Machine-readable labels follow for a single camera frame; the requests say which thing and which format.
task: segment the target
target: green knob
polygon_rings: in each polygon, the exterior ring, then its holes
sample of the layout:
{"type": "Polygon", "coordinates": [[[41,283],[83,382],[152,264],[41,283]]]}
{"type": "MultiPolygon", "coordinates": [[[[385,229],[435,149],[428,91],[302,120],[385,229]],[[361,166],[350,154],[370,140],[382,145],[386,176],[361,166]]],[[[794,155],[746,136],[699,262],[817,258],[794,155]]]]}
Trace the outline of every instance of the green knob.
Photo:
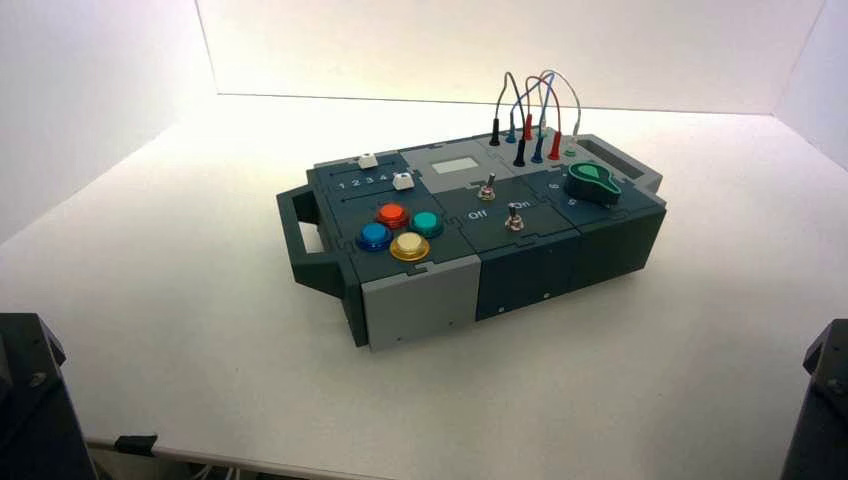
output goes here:
{"type": "Polygon", "coordinates": [[[568,166],[564,190],[574,198],[601,205],[615,205],[621,196],[621,188],[615,183],[612,172],[602,165],[589,162],[568,166]]]}

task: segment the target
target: round arcade button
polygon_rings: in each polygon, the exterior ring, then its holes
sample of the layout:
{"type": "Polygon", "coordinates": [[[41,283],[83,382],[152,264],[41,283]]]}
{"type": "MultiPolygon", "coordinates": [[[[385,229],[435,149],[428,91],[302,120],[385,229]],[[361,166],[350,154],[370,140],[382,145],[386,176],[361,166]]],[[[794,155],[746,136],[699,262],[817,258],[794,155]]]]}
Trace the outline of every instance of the round arcade button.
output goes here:
{"type": "Polygon", "coordinates": [[[403,227],[409,222],[406,209],[396,203],[387,203],[377,212],[377,221],[392,230],[403,227]]]}
{"type": "Polygon", "coordinates": [[[385,250],[391,242],[391,230],[379,223],[365,225],[359,232],[359,236],[356,237],[356,244],[359,245],[359,248],[369,252],[385,250]]]}
{"type": "Polygon", "coordinates": [[[438,237],[442,233],[442,220],[433,212],[418,212],[412,216],[409,229],[424,238],[438,237]]]}
{"type": "Polygon", "coordinates": [[[421,260],[430,253],[430,244],[421,235],[406,232],[401,233],[392,241],[389,252],[398,260],[414,262],[421,260]]]}

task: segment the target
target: green button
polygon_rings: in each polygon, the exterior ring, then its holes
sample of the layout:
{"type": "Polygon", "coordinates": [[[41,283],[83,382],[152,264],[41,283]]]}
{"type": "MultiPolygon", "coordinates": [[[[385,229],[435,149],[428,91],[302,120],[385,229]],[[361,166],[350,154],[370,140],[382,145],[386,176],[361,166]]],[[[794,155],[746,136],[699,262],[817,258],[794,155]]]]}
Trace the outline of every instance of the green button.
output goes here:
{"type": "Polygon", "coordinates": [[[424,238],[433,238],[442,233],[442,221],[433,212],[418,212],[412,217],[409,229],[424,238]]]}

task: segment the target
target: white backdrop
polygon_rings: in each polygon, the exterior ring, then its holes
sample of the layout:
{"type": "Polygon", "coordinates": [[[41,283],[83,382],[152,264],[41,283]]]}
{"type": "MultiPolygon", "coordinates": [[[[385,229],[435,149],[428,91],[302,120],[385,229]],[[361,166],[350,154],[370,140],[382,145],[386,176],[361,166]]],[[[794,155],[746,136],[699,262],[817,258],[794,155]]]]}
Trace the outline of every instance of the white backdrop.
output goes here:
{"type": "Polygon", "coordinates": [[[848,169],[848,2],[828,0],[775,113],[848,169]]]}
{"type": "Polygon", "coordinates": [[[219,92],[492,102],[563,69],[596,107],[771,113],[822,0],[200,0],[219,92]]]}
{"type": "Polygon", "coordinates": [[[192,0],[0,1],[0,243],[214,91],[192,0]]]}

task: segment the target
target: black plug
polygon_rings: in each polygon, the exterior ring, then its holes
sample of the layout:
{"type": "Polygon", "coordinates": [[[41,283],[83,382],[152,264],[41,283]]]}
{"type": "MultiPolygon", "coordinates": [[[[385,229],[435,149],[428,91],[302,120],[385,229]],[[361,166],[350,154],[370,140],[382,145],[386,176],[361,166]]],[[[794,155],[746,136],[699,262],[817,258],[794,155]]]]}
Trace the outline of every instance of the black plug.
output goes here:
{"type": "Polygon", "coordinates": [[[527,145],[527,141],[522,137],[521,140],[518,141],[518,153],[515,155],[515,161],[512,164],[516,167],[523,167],[526,165],[524,163],[524,146],[527,145]]]}
{"type": "Polygon", "coordinates": [[[493,147],[497,147],[498,145],[501,144],[501,140],[498,138],[498,134],[500,133],[500,130],[501,130],[501,122],[500,122],[500,120],[498,120],[498,117],[495,117],[495,119],[492,120],[492,139],[489,140],[489,145],[491,145],[493,147]]]}

